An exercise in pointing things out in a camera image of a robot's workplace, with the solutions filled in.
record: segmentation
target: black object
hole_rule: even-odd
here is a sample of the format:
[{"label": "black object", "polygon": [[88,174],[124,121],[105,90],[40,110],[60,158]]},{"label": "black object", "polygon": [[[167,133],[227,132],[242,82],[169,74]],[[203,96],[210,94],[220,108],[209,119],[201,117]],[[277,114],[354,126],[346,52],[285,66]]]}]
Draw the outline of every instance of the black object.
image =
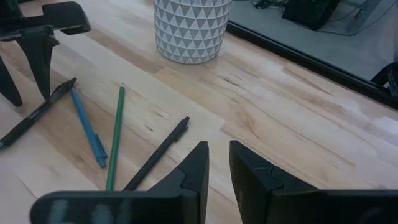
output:
[{"label": "black object", "polygon": [[[42,96],[50,97],[50,63],[52,48],[59,44],[54,30],[68,35],[90,31],[81,6],[75,2],[61,2],[42,6],[43,15],[25,17],[19,3],[26,0],[0,1],[0,41],[16,40],[24,51]],[[0,58],[0,93],[12,104],[21,106],[21,96],[8,69]]]},{"label": "black object", "polygon": [[325,25],[340,0],[289,0],[282,18],[317,30]]},{"label": "black object", "polygon": [[28,117],[23,119],[17,126],[15,126],[8,134],[0,139],[0,150],[10,146],[16,140],[19,139],[27,130],[29,130],[33,124],[36,123],[59,99],[67,94],[76,82],[76,78],[72,78],[69,81],[62,83],[58,86],[50,99],[42,103],[36,110],[34,110]]},{"label": "black object", "polygon": [[237,141],[229,147],[243,224],[396,224],[396,190],[318,190]]},{"label": "black object", "polygon": [[55,192],[30,211],[31,224],[204,224],[209,148],[200,142],[168,176],[146,192]]},{"label": "black object", "polygon": [[166,153],[167,149],[173,144],[173,142],[177,142],[185,133],[185,131],[188,129],[188,121],[189,117],[186,117],[179,122],[179,124],[150,156],[150,158],[145,162],[141,169],[139,169],[138,173],[130,180],[123,190],[135,190],[139,186],[142,180],[144,180],[148,173],[154,168],[156,163]]},{"label": "black object", "polygon": [[398,100],[398,62],[384,67],[371,81],[380,86],[388,83],[391,97]]}]

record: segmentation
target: wooden table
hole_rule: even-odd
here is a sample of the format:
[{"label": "wooden table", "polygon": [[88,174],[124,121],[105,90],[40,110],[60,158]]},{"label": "wooden table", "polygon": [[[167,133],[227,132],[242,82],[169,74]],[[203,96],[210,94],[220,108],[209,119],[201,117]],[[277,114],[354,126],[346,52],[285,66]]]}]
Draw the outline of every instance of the wooden table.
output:
[{"label": "wooden table", "polygon": [[[41,12],[34,1],[22,6]],[[116,189],[122,189],[185,116],[189,131],[140,189],[169,173],[199,141],[210,145],[207,223],[241,223],[229,176],[237,139],[297,177],[328,189],[398,188],[398,114],[283,58],[226,34],[220,56],[173,63],[155,47],[150,0],[77,0],[86,35],[56,33],[52,88],[77,77],[91,122],[110,152],[121,82],[126,86]],[[0,135],[43,99],[22,51],[2,43],[24,105],[0,98]],[[0,152],[2,223],[28,223],[34,200],[56,190],[105,188],[70,96],[11,148]]]}]

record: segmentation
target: pencil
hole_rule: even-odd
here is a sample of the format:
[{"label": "pencil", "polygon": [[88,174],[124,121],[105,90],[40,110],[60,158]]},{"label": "pencil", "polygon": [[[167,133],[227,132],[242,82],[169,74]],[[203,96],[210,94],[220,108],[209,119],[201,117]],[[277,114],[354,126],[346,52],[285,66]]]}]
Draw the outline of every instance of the pencil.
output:
[{"label": "pencil", "polygon": [[106,190],[113,190],[113,185],[114,185],[116,163],[118,161],[120,133],[122,128],[123,104],[124,104],[124,85],[122,83],[119,90],[118,108],[116,111],[116,120],[114,123],[112,151],[111,151],[111,158],[109,160],[109,170],[108,170],[108,179],[106,180]]}]

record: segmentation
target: geometric pattern pot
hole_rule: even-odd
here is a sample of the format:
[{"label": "geometric pattern pot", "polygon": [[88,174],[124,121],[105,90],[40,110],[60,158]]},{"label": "geometric pattern pot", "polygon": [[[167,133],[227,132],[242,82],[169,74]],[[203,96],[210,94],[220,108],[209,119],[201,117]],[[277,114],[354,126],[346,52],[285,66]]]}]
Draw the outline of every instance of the geometric pattern pot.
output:
[{"label": "geometric pattern pot", "polygon": [[231,0],[154,0],[156,44],[166,58],[198,64],[216,57]]}]

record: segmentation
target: triangle pattern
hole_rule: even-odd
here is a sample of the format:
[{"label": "triangle pattern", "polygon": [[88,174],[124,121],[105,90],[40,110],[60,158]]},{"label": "triangle pattern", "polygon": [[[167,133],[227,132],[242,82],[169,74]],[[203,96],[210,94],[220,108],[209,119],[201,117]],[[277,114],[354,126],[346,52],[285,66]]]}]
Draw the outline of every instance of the triangle pattern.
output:
[{"label": "triangle pattern", "polygon": [[231,0],[154,0],[159,52],[175,62],[197,64],[218,53]]}]

